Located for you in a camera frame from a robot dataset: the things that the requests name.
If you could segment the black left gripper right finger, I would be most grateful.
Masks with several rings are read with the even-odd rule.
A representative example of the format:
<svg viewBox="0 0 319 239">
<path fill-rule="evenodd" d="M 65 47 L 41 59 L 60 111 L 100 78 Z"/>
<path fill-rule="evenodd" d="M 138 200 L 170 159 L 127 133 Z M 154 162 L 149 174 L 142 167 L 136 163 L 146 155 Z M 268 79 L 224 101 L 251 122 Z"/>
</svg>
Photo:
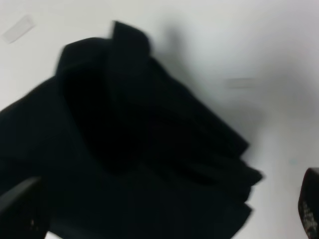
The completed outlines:
<svg viewBox="0 0 319 239">
<path fill-rule="evenodd" d="M 319 239 L 319 168 L 308 168 L 305 172 L 299 201 L 300 219 L 309 239 Z"/>
</svg>

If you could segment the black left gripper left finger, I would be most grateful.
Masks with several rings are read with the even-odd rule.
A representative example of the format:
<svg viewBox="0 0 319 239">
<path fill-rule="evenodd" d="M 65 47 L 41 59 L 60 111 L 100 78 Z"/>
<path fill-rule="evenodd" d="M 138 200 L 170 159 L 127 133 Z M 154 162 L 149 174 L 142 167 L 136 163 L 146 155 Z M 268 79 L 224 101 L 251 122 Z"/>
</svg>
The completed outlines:
<svg viewBox="0 0 319 239">
<path fill-rule="evenodd" d="M 50 206 L 40 177 L 28 178 L 0 196 L 2 239 L 43 239 L 50 226 Z"/>
</svg>

